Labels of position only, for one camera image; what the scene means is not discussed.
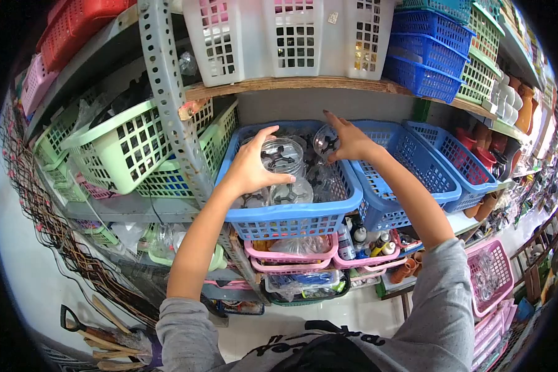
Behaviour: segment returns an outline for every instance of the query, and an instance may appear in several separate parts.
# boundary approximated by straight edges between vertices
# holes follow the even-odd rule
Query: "wooden shelf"
[[[271,89],[301,89],[301,88],[339,88],[339,89],[356,89],[360,91],[372,91],[401,94],[409,97],[415,97],[407,88],[388,80],[362,80],[348,77],[335,76],[318,76],[318,77],[265,77],[231,85],[220,85],[214,87],[205,87],[202,83],[189,86],[186,90],[186,100],[199,100],[206,97],[215,97],[227,94],[267,91]],[[441,104],[447,104],[442,100],[424,97],[424,100],[431,100]],[[481,115],[492,120],[496,119],[495,114],[490,114],[483,107],[470,102],[454,99],[450,106],[469,111],[477,115]]]

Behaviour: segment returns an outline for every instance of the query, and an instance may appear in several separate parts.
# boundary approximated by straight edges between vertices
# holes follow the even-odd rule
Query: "person's right hand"
[[[328,162],[337,160],[368,160],[368,155],[380,147],[368,138],[359,128],[343,118],[337,118],[327,110],[322,111],[327,117],[328,124],[335,128],[339,141],[339,149],[328,156]]]

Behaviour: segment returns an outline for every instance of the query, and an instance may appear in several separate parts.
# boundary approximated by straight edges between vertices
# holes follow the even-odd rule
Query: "sticker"
[[[337,24],[337,17],[339,16],[338,12],[332,12],[328,15],[328,22],[332,24]]]

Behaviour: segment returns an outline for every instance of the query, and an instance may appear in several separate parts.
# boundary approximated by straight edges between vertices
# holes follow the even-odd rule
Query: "gray sweatshirt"
[[[392,339],[345,334],[382,371],[469,371],[474,346],[469,267],[464,243],[451,239],[423,256],[414,289],[413,310]],[[269,371],[326,331],[278,335],[226,364],[218,334],[205,306],[191,299],[168,298],[161,304],[157,335],[164,371]]]

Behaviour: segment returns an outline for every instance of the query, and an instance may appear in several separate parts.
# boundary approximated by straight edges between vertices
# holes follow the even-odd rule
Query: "perforated metal post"
[[[186,175],[185,180],[190,184],[190,189],[202,208],[209,199],[215,182],[206,166],[194,124],[190,120],[183,122],[179,119],[178,109],[186,100],[175,50],[169,2],[139,0],[138,6],[140,42],[159,115],[162,117],[166,134],[171,139],[176,159]],[[219,244],[223,246],[260,300],[270,305],[260,293],[252,266],[239,242],[236,239],[237,244],[231,243],[230,230],[230,225],[224,224],[219,235]]]

